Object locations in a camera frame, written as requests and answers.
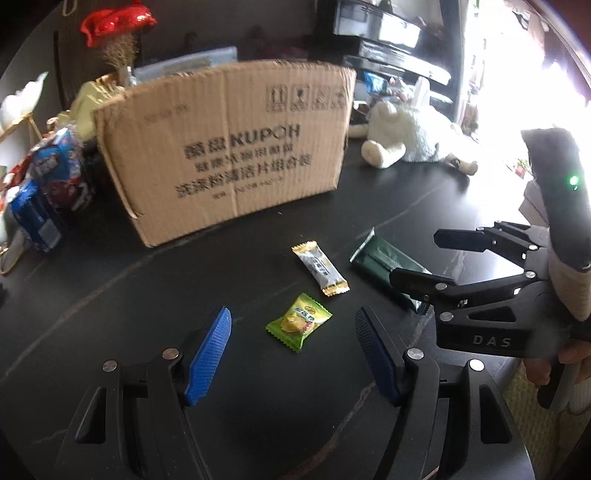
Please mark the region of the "black piano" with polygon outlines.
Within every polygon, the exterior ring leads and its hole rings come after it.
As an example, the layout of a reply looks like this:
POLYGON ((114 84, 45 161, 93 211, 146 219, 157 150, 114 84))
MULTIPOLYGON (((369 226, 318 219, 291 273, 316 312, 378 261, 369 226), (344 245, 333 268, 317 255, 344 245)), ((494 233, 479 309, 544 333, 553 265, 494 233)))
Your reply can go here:
POLYGON ((408 84, 431 82, 432 105, 459 120, 463 74, 460 1, 318 1, 310 57, 408 84))

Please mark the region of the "blue snack canister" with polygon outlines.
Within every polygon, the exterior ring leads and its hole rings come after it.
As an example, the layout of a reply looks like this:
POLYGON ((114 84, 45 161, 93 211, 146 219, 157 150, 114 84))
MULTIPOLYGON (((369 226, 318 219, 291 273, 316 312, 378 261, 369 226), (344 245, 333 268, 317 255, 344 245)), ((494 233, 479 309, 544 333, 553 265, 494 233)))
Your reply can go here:
POLYGON ((67 125, 49 134, 31 150, 31 176, 58 211, 81 211, 91 200, 84 175, 82 143, 67 125))

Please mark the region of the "dried flower bouquet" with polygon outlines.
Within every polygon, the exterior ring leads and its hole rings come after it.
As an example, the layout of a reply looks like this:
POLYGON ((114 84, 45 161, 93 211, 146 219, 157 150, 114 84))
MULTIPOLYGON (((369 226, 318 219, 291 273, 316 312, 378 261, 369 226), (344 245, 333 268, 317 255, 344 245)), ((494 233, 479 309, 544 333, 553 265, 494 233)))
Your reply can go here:
POLYGON ((122 87, 132 84, 132 65, 137 54, 137 43, 132 33, 122 33, 107 39, 102 47, 105 62, 112 66, 122 87))

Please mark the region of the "red heart balloon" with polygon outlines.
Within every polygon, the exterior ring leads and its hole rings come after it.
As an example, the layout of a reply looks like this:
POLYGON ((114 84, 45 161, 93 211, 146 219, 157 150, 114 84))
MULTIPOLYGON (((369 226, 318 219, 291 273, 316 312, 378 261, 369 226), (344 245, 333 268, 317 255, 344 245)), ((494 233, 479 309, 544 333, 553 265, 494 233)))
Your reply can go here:
POLYGON ((87 15, 80 24, 86 46, 97 48, 116 36, 154 27, 157 20, 141 1, 117 8, 99 9, 87 15))

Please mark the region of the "dark green snack packet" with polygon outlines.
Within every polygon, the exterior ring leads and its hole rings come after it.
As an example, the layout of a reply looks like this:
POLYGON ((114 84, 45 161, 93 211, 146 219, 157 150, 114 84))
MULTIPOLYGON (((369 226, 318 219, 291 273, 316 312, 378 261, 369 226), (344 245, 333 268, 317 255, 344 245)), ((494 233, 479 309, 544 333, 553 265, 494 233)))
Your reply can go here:
POLYGON ((429 310, 427 303, 414 300, 408 294, 395 291, 391 287, 390 273, 397 268, 425 274, 429 274, 430 271, 380 237, 375 228, 370 229, 370 233, 363 239, 362 244, 353 252, 349 258, 349 264, 401 308, 413 311, 418 315, 424 315, 429 310))

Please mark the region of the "upper white shell tray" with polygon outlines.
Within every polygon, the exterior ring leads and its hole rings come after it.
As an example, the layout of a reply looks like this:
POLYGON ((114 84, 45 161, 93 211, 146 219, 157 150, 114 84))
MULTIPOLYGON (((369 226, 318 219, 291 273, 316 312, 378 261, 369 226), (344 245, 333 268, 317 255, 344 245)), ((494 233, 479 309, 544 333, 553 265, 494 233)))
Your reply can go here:
POLYGON ((33 118, 42 91, 45 79, 49 72, 38 75, 34 81, 29 81, 22 90, 6 96, 1 102, 1 138, 11 134, 22 122, 27 121, 38 139, 42 134, 33 118))

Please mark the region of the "green yellow candy packet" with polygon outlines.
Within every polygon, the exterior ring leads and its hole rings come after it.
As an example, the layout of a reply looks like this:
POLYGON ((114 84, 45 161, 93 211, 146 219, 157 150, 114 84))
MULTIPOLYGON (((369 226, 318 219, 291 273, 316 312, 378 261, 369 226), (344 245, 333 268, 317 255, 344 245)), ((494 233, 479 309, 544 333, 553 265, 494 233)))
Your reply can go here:
POLYGON ((301 293, 286 313, 266 325, 266 332, 294 353, 300 353, 308 336, 331 318, 327 308, 301 293))

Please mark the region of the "yellow pyramid tin box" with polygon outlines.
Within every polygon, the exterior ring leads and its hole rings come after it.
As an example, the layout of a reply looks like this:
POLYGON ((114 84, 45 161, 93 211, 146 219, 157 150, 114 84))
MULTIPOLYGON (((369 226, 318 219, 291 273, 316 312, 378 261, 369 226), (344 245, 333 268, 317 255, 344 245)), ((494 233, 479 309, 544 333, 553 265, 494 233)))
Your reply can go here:
POLYGON ((123 91, 115 81, 106 77, 85 82, 69 109, 69 122, 80 139, 86 143, 96 136, 93 112, 104 102, 123 91))

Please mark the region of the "clear plastic bag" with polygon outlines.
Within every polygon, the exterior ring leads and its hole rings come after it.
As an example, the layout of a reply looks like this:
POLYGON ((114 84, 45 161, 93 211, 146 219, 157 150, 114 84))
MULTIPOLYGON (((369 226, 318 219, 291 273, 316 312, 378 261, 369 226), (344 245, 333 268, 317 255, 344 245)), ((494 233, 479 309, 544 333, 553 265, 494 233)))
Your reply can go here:
POLYGON ((160 77, 167 77, 194 70, 208 68, 238 60, 238 50, 235 46, 216 48, 206 51, 182 55, 172 59, 162 60, 137 67, 132 71, 136 83, 145 83, 160 77))

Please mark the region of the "blue soda can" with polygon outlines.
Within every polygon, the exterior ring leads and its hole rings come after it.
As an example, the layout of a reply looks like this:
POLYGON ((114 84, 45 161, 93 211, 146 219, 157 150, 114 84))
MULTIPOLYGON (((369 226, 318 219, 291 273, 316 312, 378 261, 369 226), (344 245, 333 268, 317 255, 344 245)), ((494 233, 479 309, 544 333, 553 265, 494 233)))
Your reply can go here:
POLYGON ((56 249, 62 234, 51 205, 34 180, 19 189, 10 206, 16 222, 38 250, 47 253, 56 249))

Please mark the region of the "silver gold snack bar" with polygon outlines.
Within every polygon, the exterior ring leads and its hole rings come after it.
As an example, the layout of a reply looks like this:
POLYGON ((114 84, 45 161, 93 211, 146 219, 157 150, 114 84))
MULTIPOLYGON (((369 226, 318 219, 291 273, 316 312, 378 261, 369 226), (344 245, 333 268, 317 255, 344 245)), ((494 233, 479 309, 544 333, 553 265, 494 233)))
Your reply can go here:
POLYGON ((308 241, 291 247, 305 268, 314 276, 322 293, 327 297, 344 294, 349 291, 349 283, 335 268, 322 248, 315 241, 308 241))

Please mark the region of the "brown cardboard box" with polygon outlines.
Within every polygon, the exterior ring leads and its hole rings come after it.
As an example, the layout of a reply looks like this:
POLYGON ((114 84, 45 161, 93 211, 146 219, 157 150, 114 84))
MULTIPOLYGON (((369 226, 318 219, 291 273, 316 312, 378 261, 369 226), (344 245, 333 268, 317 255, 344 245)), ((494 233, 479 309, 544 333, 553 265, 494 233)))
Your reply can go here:
POLYGON ((236 62, 129 88, 93 113, 143 244, 335 190, 356 73, 322 62, 236 62))

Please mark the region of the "white plush toy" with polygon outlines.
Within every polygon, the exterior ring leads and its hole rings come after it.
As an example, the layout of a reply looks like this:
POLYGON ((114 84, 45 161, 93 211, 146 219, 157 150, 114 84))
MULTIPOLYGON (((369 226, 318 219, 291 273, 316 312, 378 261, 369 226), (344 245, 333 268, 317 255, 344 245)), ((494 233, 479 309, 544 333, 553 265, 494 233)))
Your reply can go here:
POLYGON ((348 135, 363 141, 363 160, 378 169, 399 161, 444 162, 467 176, 478 171, 461 126, 430 103, 431 84, 420 77, 402 85, 397 99, 383 97, 370 107, 367 121, 349 125, 348 135))

